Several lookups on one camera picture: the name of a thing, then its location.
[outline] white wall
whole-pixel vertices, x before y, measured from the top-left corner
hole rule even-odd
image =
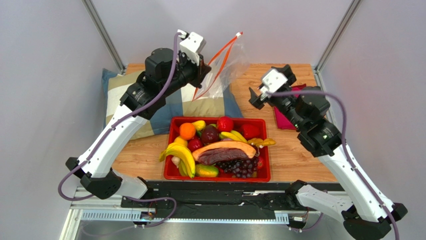
[[[0,33],[0,239],[58,239],[65,161],[100,133],[102,68],[117,69],[79,0],[1,1]]]
[[[322,72],[326,90],[346,103],[351,149],[408,208],[398,226],[401,239],[413,240],[426,236],[425,12],[424,0],[363,1]]]
[[[351,0],[93,0],[121,59],[143,63],[177,29],[202,35],[207,60],[243,31],[252,63],[315,65]]]

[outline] magenta cloth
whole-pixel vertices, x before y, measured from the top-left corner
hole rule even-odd
[[[299,91],[302,90],[304,87],[306,87],[306,84],[294,86],[292,88],[292,91]],[[276,121],[276,127],[279,129],[291,129],[296,130],[295,126],[287,120],[287,118],[278,110],[278,108],[273,107],[273,111],[275,112],[275,121]]]

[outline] wooden tabletop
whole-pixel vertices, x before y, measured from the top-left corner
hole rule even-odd
[[[285,64],[273,64],[283,67]],[[309,64],[290,64],[297,81],[293,85],[315,86],[314,73]],[[242,77],[231,84],[242,115],[245,118],[264,119],[267,136],[277,144],[269,147],[271,182],[336,182],[332,173],[315,157],[312,157],[299,142],[295,130],[278,129],[274,112],[266,105],[258,110],[249,103],[249,87],[256,89],[261,76],[272,64],[252,64]],[[144,64],[129,64],[126,74],[145,69]],[[168,134],[154,135],[129,141],[115,160],[112,168],[130,176],[140,176],[146,180],[165,180],[164,162],[159,162],[160,152],[167,146]]]

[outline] striped cushion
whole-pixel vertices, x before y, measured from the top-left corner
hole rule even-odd
[[[137,71],[125,76],[111,74],[110,78],[102,74],[103,88],[107,97],[106,124],[113,117],[116,108],[120,104],[120,98],[127,88],[136,82],[136,78],[142,71]],[[157,134],[168,134],[170,121],[173,117],[221,117],[242,118],[240,108],[234,95],[228,87],[218,98],[201,97],[192,101],[195,87],[187,84],[180,90],[165,99],[166,105],[160,108],[147,124],[142,126],[131,138],[139,139]]]

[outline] plastic bag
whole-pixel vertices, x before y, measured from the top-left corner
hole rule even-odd
[[[205,76],[201,88],[196,88],[192,100],[201,97],[219,98],[224,90],[239,78],[250,66],[242,41],[243,32],[238,32],[216,55],[208,65],[211,71]]]

